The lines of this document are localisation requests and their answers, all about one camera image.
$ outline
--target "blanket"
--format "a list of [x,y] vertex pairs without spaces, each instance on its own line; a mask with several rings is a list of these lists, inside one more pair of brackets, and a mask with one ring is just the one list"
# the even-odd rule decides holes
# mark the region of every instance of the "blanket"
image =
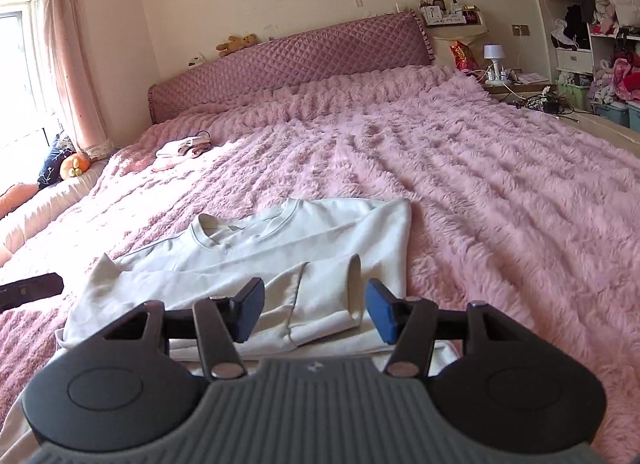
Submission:
[[[151,173],[162,145],[203,129],[216,147]],[[52,354],[101,253],[287,197],[409,198],[408,294],[452,309],[485,300],[571,354],[606,388],[595,448],[615,464],[640,452],[640,160],[436,66],[197,106],[116,153],[0,270],[0,281],[65,280],[61,297],[0,316],[2,415]]]

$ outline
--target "window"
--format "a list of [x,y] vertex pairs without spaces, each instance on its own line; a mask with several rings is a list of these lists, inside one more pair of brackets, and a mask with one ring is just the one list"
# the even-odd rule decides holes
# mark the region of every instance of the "window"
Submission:
[[28,4],[0,6],[0,192],[35,181],[61,130],[42,100],[32,12]]

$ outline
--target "navy blue pillow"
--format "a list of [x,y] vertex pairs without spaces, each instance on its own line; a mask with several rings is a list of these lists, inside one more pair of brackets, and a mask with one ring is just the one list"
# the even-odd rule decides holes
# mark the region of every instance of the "navy blue pillow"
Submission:
[[44,189],[47,186],[53,186],[53,184],[57,184],[62,180],[62,177],[60,176],[60,166],[62,166],[62,161],[72,153],[75,153],[73,149],[60,147],[60,133],[58,133],[56,138],[53,139],[49,154],[44,160],[44,165],[38,175],[39,189]]

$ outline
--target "gray ribbed panel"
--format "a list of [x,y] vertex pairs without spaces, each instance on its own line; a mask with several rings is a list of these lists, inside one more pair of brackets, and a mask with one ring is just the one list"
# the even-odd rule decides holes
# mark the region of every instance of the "gray ribbed panel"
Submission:
[[144,448],[90,455],[46,445],[30,464],[604,464],[586,444],[551,456],[486,448],[450,427],[420,383],[368,358],[272,360],[209,387],[194,415]]

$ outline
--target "red snack bag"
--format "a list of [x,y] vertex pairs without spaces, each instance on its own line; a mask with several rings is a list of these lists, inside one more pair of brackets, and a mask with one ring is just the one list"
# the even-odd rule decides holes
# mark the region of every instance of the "red snack bag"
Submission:
[[468,74],[474,70],[479,70],[478,62],[469,47],[460,41],[454,41],[450,46],[451,52],[456,59],[456,68]]

